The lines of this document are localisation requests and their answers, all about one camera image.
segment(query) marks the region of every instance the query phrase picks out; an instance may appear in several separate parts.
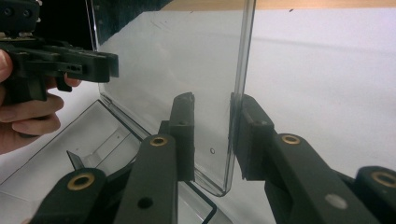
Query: hole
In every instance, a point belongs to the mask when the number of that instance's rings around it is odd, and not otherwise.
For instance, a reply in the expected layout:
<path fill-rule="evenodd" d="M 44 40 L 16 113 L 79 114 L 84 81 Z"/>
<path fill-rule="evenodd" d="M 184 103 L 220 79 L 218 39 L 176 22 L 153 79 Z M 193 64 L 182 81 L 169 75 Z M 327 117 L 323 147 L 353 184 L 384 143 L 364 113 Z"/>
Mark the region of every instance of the hole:
<path fill-rule="evenodd" d="M 69 183 L 67 184 L 67 188 L 70 190 L 85 189 L 89 187 L 94 180 L 95 180 L 95 176 L 92 173 L 79 174 L 69 180 Z"/>
<path fill-rule="evenodd" d="M 342 210 L 347 209 L 347 201 L 337 194 L 328 194 L 324 199 L 335 208 Z"/>
<path fill-rule="evenodd" d="M 298 145 L 300 144 L 300 139 L 296 136 L 293 135 L 283 135 L 282 136 L 283 142 L 289 144 L 289 145 Z"/>
<path fill-rule="evenodd" d="M 390 173 L 383 171 L 373 172 L 372 178 L 383 186 L 396 189 L 396 176 Z"/>
<path fill-rule="evenodd" d="M 90 179 L 87 176 L 83 176 L 75 181 L 75 185 L 84 185 L 87 184 Z"/>
<path fill-rule="evenodd" d="M 151 139 L 151 141 L 149 142 L 152 146 L 155 147 L 161 147 L 166 145 L 166 143 L 168 142 L 168 140 L 164 137 L 156 137 Z"/>
<path fill-rule="evenodd" d="M 154 202 L 152 201 L 152 199 L 145 197 L 139 200 L 139 202 L 137 203 L 137 206 L 140 209 L 148 209 L 150 208 L 152 205 L 154 204 Z"/>
<path fill-rule="evenodd" d="M 154 139 L 154 144 L 162 144 L 162 143 L 163 143 L 163 139 L 161 138 Z"/>

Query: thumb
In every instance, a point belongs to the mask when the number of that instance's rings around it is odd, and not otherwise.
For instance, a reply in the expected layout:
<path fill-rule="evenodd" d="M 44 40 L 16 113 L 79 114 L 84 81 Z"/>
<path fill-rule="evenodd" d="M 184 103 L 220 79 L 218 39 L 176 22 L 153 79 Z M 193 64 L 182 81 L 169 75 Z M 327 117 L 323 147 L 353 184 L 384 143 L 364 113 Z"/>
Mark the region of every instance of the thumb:
<path fill-rule="evenodd" d="M 0 83 L 6 80 L 12 71 L 12 61 L 9 55 L 0 49 Z"/>

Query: human hand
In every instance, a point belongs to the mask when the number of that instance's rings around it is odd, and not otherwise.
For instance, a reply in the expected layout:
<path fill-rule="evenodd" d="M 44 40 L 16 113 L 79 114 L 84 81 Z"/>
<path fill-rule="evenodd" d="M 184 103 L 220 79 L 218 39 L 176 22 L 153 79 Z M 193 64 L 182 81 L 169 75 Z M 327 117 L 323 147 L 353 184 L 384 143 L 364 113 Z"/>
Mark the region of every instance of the human hand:
<path fill-rule="evenodd" d="M 47 101 L 29 101 L 8 105 L 6 89 L 2 85 L 12 72 L 12 61 L 0 50 L 0 154 L 8 153 L 34 142 L 40 135 L 52 133 L 61 127 L 55 112 L 64 106 L 64 101 L 56 95 L 47 93 Z M 64 78 L 67 85 L 76 87 L 79 80 Z M 46 80 L 47 90 L 56 87 L 53 77 Z M 23 138 L 20 133 L 37 135 Z"/>

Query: transparent tray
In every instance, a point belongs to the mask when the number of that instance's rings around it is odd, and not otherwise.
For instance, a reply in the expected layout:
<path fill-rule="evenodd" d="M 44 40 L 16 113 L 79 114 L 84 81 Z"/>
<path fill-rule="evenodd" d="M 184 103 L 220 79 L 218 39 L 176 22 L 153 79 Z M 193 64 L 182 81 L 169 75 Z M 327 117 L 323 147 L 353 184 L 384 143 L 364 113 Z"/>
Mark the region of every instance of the transparent tray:
<path fill-rule="evenodd" d="M 110 175 L 134 160 L 140 142 L 96 101 L 0 186 L 1 223 L 22 223 L 34 215 L 58 180 L 74 170 L 67 151 L 85 167 Z M 232 223 L 193 184 L 180 182 L 178 195 L 178 223 Z"/>
<path fill-rule="evenodd" d="M 120 77 L 100 85 L 104 102 L 154 134 L 169 119 L 173 99 L 192 92 L 195 181 L 217 196 L 231 187 L 254 3 L 89 3 L 94 47 L 120 60 Z"/>

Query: brass insert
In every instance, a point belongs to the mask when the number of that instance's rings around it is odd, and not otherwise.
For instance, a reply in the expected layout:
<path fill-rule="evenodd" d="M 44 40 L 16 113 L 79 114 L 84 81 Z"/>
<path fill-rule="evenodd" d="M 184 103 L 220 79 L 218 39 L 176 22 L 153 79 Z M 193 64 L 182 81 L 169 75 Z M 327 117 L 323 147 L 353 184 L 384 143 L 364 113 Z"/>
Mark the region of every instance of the brass insert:
<path fill-rule="evenodd" d="M 168 143 L 168 139 L 164 138 L 164 137 L 156 137 L 151 139 L 151 141 L 149 141 L 149 143 L 154 146 L 154 147 L 161 147 L 166 145 L 166 143 Z"/>
<path fill-rule="evenodd" d="M 67 188 L 70 190 L 81 190 L 89 187 L 95 176 L 92 173 L 82 173 L 73 177 L 67 184 Z"/>
<path fill-rule="evenodd" d="M 371 174 L 371 177 L 378 183 L 396 189 L 396 176 L 386 172 L 377 171 Z"/>
<path fill-rule="evenodd" d="M 282 141 L 284 141 L 285 143 L 289 144 L 289 145 L 298 145 L 300 144 L 300 138 L 293 136 L 293 135 L 283 135 L 282 136 Z"/>

